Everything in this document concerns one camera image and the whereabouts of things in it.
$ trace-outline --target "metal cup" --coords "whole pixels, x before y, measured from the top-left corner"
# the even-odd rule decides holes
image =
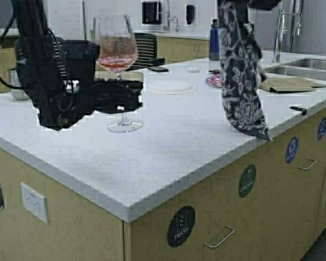
[[[10,84],[15,87],[21,87],[18,74],[15,68],[9,69]],[[23,90],[11,89],[11,94],[17,101],[27,101],[29,96]]]

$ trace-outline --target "glass stem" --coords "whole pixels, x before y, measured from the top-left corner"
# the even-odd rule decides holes
[[[128,119],[127,113],[122,113],[122,120],[120,122],[120,126],[128,126],[131,124],[132,122]]]
[[[119,82],[119,81],[122,79],[122,77],[121,77],[121,74],[120,74],[120,73],[117,73],[117,74],[116,74],[116,79],[117,79],[117,82]]]

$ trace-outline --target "faucet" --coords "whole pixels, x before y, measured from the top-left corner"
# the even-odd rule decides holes
[[[275,34],[275,46],[274,46],[274,63],[280,62],[280,52],[281,46],[283,45],[284,35],[287,34],[287,30],[285,30],[285,17],[293,16],[293,28],[292,28],[292,36],[301,35],[301,27],[302,27],[302,0],[294,0],[295,3],[295,11],[294,13],[286,13],[284,9],[284,3],[281,2],[278,20],[277,20],[277,32]]]
[[[179,19],[176,16],[174,16],[173,18],[171,18],[171,14],[170,14],[170,0],[167,0],[168,10],[166,12],[160,12],[159,11],[159,2],[160,2],[160,0],[157,0],[157,20],[159,19],[159,15],[160,14],[167,14],[167,26],[164,26],[163,29],[165,31],[167,31],[167,32],[170,32],[171,31],[170,21],[173,20],[174,18],[176,18],[176,20],[177,20],[176,32],[178,32],[180,30]]]

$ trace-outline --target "refrigerator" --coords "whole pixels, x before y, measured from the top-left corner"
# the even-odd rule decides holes
[[[286,16],[282,52],[326,55],[326,0],[302,0],[302,33],[291,35],[292,18]],[[286,13],[293,12],[294,0],[283,0]],[[255,38],[264,50],[273,50],[280,5],[272,11],[255,12]]]

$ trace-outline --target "glass base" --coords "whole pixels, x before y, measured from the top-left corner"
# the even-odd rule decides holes
[[[140,120],[130,120],[128,124],[123,124],[122,121],[117,121],[108,125],[108,130],[115,133],[134,132],[143,126]]]

